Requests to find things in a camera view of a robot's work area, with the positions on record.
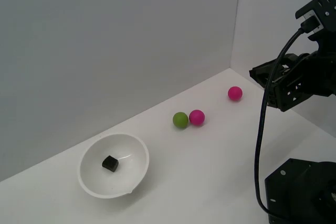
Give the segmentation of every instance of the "pink ball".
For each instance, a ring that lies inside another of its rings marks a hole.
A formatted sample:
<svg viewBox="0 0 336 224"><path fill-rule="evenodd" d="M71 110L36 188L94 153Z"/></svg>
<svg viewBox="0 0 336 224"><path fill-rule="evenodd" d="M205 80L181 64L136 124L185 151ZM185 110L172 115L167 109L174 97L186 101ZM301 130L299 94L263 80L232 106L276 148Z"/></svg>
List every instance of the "pink ball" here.
<svg viewBox="0 0 336 224"><path fill-rule="evenodd" d="M189 121L196 126L202 125L205 120L205 115L201 110L193 110L189 115Z"/></svg>
<svg viewBox="0 0 336 224"><path fill-rule="evenodd" d="M239 101L243 96L243 91L240 87L231 87L227 92L229 98L233 101Z"/></svg>

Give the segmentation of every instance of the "bowl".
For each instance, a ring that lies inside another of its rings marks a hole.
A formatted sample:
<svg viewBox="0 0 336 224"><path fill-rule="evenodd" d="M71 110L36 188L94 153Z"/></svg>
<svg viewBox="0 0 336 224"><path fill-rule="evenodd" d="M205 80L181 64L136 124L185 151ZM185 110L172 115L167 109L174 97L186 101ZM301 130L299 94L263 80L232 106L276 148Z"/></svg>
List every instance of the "bowl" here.
<svg viewBox="0 0 336 224"><path fill-rule="evenodd" d="M117 159L115 172L102 167L108 156ZM108 135L93 143L83 154L78 180L88 194L111 199L130 194L145 176L149 153L141 139L129 134Z"/></svg>

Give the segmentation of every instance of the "black block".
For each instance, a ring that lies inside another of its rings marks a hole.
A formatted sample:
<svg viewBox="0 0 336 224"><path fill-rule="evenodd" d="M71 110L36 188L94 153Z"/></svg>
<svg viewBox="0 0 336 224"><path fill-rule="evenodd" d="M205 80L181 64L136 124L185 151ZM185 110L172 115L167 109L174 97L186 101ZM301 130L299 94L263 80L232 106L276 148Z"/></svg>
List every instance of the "black block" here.
<svg viewBox="0 0 336 224"><path fill-rule="evenodd" d="M114 157L108 156L102 163L102 167L110 170L111 172L115 172L119 165L119 161Z"/></svg>

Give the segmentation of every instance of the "black cable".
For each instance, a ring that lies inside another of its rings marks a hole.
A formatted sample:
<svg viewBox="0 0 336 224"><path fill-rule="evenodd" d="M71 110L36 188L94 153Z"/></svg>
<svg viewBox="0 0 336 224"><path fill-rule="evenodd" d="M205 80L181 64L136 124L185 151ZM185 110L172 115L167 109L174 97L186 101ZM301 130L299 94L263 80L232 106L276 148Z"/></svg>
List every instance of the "black cable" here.
<svg viewBox="0 0 336 224"><path fill-rule="evenodd" d="M256 152L255 152L255 159L254 159L254 182L255 182L255 187L256 187L256 196L257 196L257 201L260 205L260 207L270 216L282 219L282 220L288 220L288 218L284 216L280 216L278 214L275 214L268 210L260 196L260 185L259 185L259 160L260 160L260 150L261 150L261 142L263 139L263 133L264 133L264 125L265 125L265 116L266 116L266 108L267 108L267 100L269 96L269 91L276 73L276 70L278 69L281 60L285 56L286 52L288 49L291 47L291 45L294 43L294 41L303 33L305 33L305 30L302 28L299 28L299 30L290 38L290 40L286 43L284 48L281 50L278 58L276 59L272 70L268 76L266 86L265 86L265 91L264 91L264 96L262 98L262 104L261 104L261 112L260 112L260 120L259 120L259 129L258 129L258 136L257 136L257 145L256 145Z"/></svg>

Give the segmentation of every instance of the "green ball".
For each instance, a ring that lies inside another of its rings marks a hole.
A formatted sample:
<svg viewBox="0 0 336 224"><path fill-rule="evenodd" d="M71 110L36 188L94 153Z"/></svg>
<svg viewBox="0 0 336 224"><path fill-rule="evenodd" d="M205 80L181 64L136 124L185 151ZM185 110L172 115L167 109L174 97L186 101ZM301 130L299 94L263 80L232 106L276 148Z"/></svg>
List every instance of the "green ball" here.
<svg viewBox="0 0 336 224"><path fill-rule="evenodd" d="M189 119L186 113L177 112L173 117L173 123L178 128L182 128L182 129L186 128L188 126L188 122L189 122Z"/></svg>

